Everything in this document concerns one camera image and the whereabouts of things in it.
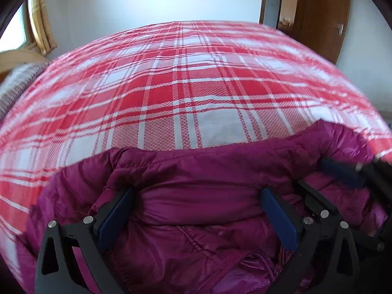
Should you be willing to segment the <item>yellow window curtain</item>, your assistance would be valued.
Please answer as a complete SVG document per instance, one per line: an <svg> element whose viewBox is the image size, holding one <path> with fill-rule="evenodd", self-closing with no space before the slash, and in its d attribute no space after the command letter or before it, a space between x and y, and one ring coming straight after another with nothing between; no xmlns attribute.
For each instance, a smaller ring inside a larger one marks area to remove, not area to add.
<svg viewBox="0 0 392 294"><path fill-rule="evenodd" d="M42 55L47 55L57 47L52 33L45 0L27 0L29 20L35 43Z"/></svg>

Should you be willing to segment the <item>magenta puffer down jacket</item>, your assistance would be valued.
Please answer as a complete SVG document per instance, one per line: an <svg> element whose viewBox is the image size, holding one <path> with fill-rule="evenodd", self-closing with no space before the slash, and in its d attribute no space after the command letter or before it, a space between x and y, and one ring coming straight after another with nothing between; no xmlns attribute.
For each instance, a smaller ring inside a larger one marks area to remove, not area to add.
<svg viewBox="0 0 392 294"><path fill-rule="evenodd" d="M113 148L61 169L31 206L16 241L21 286L32 293L38 251L51 220L82 221L130 189L136 207L106 264L132 293L264 293L289 259L258 195L273 191L293 205L304 179L365 233L387 215L367 189L350 189L317 171L320 158L367 163L360 134L319 120L284 139L206 149Z"/></svg>

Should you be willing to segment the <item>window with frame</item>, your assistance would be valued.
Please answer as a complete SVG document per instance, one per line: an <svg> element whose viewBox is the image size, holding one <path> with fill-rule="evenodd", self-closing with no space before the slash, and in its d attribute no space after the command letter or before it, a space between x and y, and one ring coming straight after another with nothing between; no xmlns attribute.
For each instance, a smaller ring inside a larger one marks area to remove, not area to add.
<svg viewBox="0 0 392 294"><path fill-rule="evenodd" d="M27 1L18 8L1 36L1 52L27 47L33 42Z"/></svg>

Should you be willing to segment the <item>brown wooden door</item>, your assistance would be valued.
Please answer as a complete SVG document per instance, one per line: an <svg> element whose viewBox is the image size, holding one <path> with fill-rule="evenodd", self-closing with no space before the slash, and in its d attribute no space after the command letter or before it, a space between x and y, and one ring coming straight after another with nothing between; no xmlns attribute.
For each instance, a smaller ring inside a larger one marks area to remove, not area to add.
<svg viewBox="0 0 392 294"><path fill-rule="evenodd" d="M292 38L335 64L345 37L350 0L298 0ZM337 25L344 24L343 35Z"/></svg>

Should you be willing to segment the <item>red white plaid bedsheet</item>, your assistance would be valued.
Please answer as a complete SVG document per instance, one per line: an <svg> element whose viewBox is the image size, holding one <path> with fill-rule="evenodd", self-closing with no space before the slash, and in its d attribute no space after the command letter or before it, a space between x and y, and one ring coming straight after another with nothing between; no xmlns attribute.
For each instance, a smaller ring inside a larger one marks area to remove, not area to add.
<svg viewBox="0 0 392 294"><path fill-rule="evenodd" d="M151 24L54 59L1 122L1 255L62 167L112 147L195 149L286 137L317 120L360 133L391 158L391 129L335 65L270 27Z"/></svg>

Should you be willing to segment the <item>black white striped pillow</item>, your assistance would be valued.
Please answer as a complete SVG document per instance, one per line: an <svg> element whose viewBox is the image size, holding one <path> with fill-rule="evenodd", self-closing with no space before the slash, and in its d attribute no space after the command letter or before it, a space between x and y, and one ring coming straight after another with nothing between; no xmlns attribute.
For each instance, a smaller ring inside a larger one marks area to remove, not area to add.
<svg viewBox="0 0 392 294"><path fill-rule="evenodd" d="M1 121L26 89L45 71L48 62L27 63L11 70L1 83Z"/></svg>

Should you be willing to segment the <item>beige wooden headboard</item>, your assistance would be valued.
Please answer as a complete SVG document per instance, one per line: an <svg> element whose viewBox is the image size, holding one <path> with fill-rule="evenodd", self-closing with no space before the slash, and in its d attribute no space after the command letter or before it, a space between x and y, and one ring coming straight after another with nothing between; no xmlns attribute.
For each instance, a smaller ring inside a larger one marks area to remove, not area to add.
<svg viewBox="0 0 392 294"><path fill-rule="evenodd" d="M0 52L0 82L4 81L15 67L28 63L44 63L48 60L38 52L28 49Z"/></svg>

